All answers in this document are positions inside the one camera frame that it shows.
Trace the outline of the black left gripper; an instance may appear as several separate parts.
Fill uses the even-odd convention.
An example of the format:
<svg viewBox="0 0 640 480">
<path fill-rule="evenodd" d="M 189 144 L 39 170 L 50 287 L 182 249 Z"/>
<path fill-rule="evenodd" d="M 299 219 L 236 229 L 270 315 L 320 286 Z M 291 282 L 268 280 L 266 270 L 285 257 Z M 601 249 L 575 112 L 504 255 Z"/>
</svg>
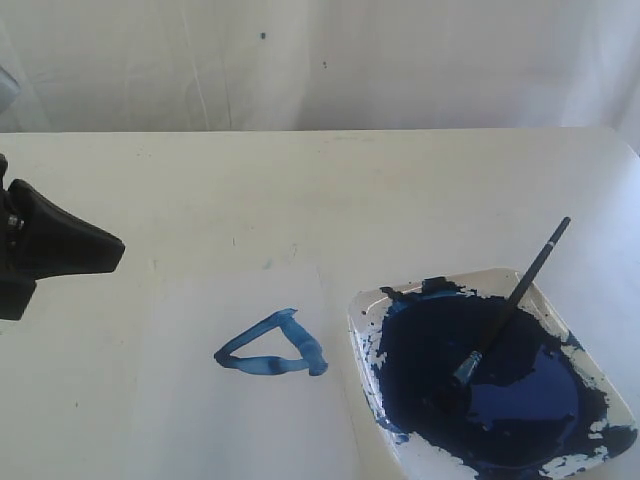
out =
<svg viewBox="0 0 640 480">
<path fill-rule="evenodd" d="M 13 180 L 7 191 L 7 170 L 2 154 L 1 319 L 19 321 L 35 292 L 34 279 L 111 273 L 125 245 L 56 206 L 24 180 Z"/>
</svg>

